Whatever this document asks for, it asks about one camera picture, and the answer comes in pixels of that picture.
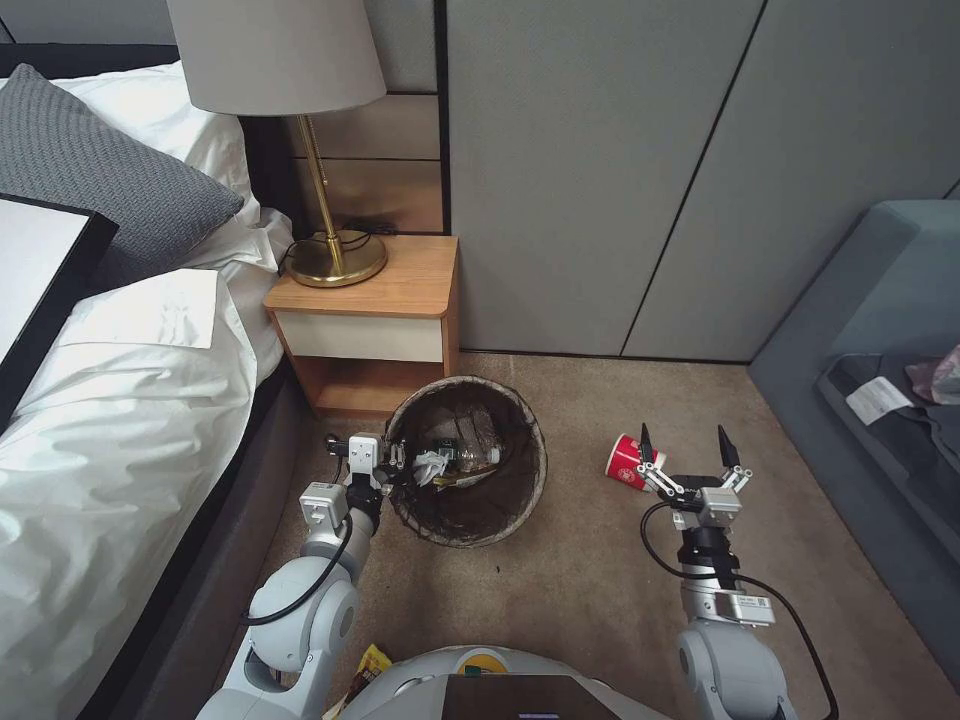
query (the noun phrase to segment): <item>bed frame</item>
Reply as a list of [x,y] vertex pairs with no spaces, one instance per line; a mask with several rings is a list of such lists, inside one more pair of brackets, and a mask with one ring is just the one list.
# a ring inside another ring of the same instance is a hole
[[[171,45],[0,44],[48,78],[174,62]],[[307,227],[277,118],[241,118],[253,191]],[[192,718],[215,683],[287,500],[305,406],[286,359],[257,389],[243,440],[167,565],[140,620],[80,718]]]

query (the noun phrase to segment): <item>wastebasket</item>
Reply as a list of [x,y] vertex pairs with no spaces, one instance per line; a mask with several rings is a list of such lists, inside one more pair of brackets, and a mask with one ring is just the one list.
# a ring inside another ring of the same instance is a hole
[[[431,383],[387,422],[388,442],[406,441],[407,462],[390,501],[421,537],[451,547],[490,545],[530,517],[543,492],[547,453],[540,425],[520,394],[474,376]],[[414,459],[449,458],[423,482]]]

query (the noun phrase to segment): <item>beige carpet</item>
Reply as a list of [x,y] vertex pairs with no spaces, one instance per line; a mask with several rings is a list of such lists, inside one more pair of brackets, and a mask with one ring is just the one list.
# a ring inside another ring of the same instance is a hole
[[[604,477],[613,440],[646,422],[671,473],[719,469],[722,422],[754,480],[733,535],[743,571],[773,584],[803,616],[844,718],[960,717],[960,699],[879,581],[742,367],[626,360],[465,354],[465,373],[516,388],[547,442],[546,488],[513,536],[479,550],[417,539],[384,505],[360,583],[361,612],[330,699],[344,692],[363,650],[392,658],[444,645],[487,643],[539,653],[600,678],[676,718],[695,718],[675,650],[686,619],[678,580],[643,551],[637,526],[652,496]],[[264,577],[295,557],[305,535],[297,497],[335,466],[322,449],[333,431],[303,428],[288,508]],[[664,513],[652,523],[661,553],[680,537]],[[760,630],[777,653],[801,718],[826,704],[786,611]]]

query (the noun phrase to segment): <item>white pillow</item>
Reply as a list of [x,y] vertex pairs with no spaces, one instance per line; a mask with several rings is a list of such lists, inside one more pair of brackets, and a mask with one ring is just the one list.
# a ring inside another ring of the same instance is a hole
[[108,125],[229,187],[244,200],[237,219],[246,227],[259,222],[240,121],[195,108],[181,63],[50,82]]

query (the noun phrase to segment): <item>table lamp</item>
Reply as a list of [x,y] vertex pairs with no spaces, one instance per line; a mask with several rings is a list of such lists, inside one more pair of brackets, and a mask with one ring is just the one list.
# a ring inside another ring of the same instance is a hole
[[297,243],[287,272],[338,287],[375,275],[383,241],[333,224],[311,113],[344,110],[386,88],[362,0],[167,0],[190,101],[231,115],[297,115],[324,232]]

